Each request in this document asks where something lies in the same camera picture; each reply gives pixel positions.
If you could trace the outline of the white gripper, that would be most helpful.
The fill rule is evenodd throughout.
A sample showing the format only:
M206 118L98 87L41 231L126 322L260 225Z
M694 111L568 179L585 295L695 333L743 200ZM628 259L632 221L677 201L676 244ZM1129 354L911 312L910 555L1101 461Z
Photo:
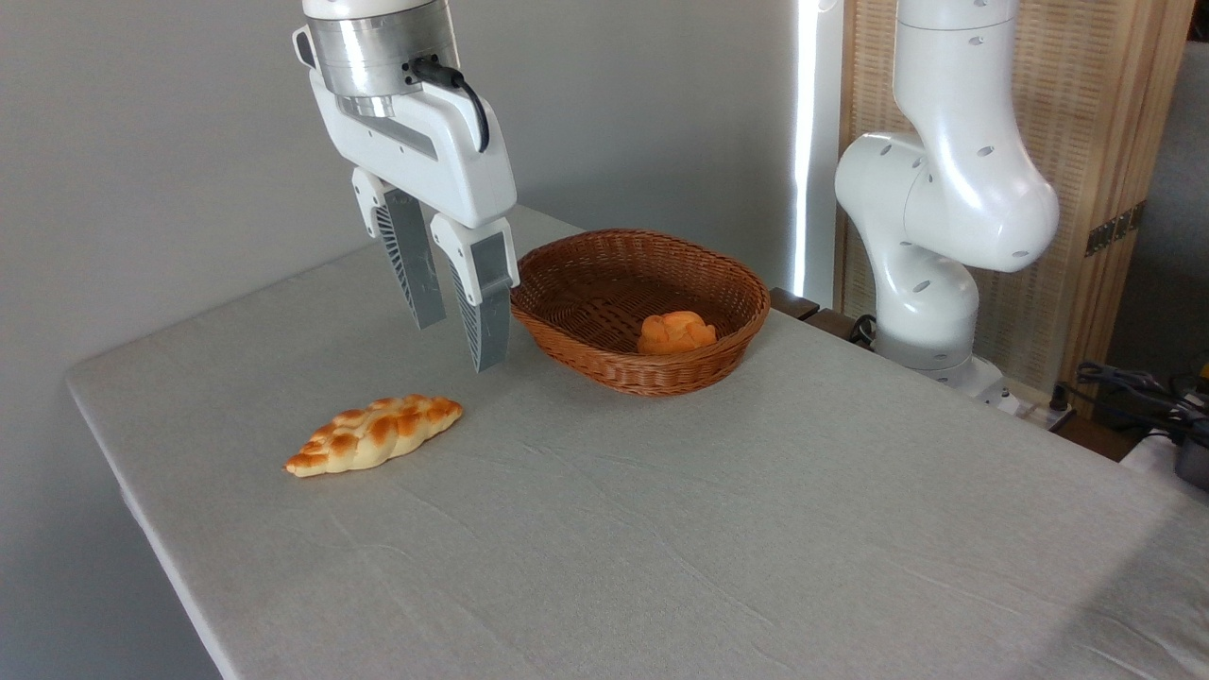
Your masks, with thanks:
M332 146L349 163L368 236L380 238L420 329L446 318L420 202L449 258L475 370L508 353L517 203L501 122L450 82L449 25L303 25L294 35Z

